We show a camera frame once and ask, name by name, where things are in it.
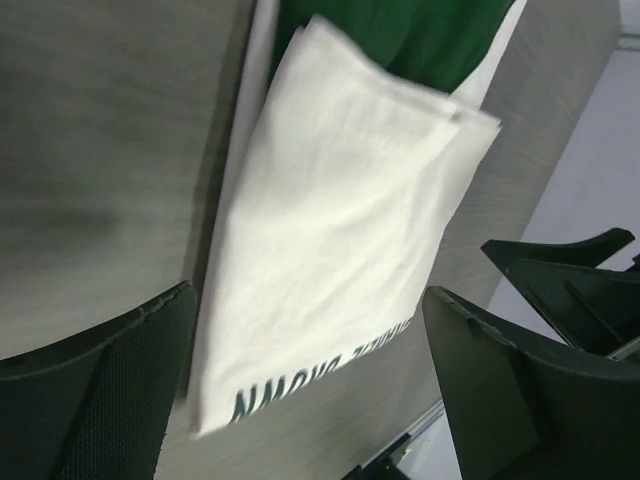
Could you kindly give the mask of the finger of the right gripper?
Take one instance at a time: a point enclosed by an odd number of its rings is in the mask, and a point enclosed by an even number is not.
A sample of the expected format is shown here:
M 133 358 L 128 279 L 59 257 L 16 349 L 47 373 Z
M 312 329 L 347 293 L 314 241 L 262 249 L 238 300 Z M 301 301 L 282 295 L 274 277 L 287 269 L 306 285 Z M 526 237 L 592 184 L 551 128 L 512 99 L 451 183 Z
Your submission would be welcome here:
M 635 240 L 612 228 L 567 244 L 488 240 L 482 252 L 569 345 L 607 358 L 639 356 L 639 258 L 598 266 Z

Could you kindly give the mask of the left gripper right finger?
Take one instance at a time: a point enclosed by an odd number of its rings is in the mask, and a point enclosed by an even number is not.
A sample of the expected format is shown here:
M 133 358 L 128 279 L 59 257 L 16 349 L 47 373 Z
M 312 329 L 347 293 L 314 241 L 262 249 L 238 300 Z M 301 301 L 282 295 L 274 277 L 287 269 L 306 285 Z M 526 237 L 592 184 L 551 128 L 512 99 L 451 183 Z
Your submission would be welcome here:
M 442 287 L 423 317 L 465 479 L 636 479 L 639 368 L 556 342 Z

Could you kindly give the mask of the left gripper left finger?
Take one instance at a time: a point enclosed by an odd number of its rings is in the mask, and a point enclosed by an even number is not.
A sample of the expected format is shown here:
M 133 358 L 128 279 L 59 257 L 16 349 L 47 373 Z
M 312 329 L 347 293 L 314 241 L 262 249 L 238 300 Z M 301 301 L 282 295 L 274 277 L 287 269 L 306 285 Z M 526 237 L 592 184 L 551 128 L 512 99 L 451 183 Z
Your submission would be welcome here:
M 183 281 L 112 320 L 2 360 L 2 478 L 153 478 L 196 303 Z

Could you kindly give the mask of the white and green t shirt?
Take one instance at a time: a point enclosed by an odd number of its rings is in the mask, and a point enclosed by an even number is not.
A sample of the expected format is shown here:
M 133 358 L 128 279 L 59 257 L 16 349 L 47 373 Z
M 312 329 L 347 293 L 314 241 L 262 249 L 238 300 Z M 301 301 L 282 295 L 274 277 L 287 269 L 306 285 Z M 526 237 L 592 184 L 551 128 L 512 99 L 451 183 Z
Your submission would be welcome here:
M 480 106 L 523 10 L 499 16 L 451 94 L 385 72 L 327 17 L 295 31 L 216 222 L 188 388 L 195 437 L 409 326 L 500 132 Z

